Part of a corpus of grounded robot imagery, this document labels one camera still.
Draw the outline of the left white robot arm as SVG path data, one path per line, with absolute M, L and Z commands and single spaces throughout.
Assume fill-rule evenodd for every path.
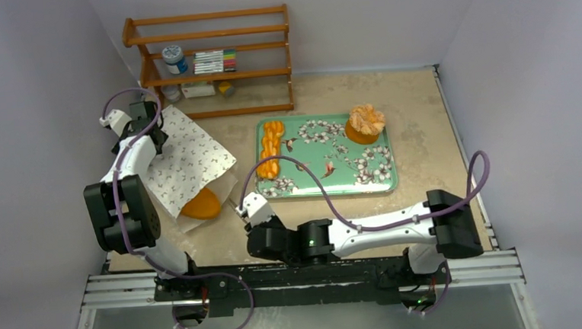
M 83 197 L 99 247 L 106 252 L 131 254 L 152 267 L 158 277 L 174 279 L 182 299 L 195 299 L 202 278 L 190 271 L 190 257 L 161 236 L 161 223 L 143 183 L 152 160 L 168 140 L 158 125 L 161 111 L 153 101 L 135 102 L 128 112 L 112 110 L 101 125 L 112 129 L 118 141 L 110 170 Z

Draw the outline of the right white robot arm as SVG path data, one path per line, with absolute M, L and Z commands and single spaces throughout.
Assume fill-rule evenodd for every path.
M 428 190 L 425 201 L 386 214 L 348 223 L 316 219 L 295 230 L 253 193 L 238 213 L 247 220 L 248 253 L 291 267 L 325 266 L 364 250 L 406 244 L 402 273 L 409 283 L 421 284 L 445 260 L 484 253 L 468 200 L 445 190 Z

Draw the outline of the orange braided fake bread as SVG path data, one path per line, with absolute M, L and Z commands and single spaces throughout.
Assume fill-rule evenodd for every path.
M 269 158 L 279 155 L 281 150 L 281 140 L 285 134 L 285 126 L 282 121 L 271 120 L 262 125 L 262 150 L 259 152 L 259 159 Z M 262 179 L 273 180 L 280 174 L 279 160 L 273 158 L 265 161 L 256 168 L 257 176 Z

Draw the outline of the white patterned paper bag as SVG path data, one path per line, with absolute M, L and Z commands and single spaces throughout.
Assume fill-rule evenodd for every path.
M 237 184 L 237 163 L 228 149 L 171 105 L 162 110 L 162 130 L 168 140 L 162 153 L 149 165 L 142 179 L 161 222 L 181 233 L 203 224 L 203 220 L 181 214 L 181 209 L 201 190 L 211 190 L 224 203 Z

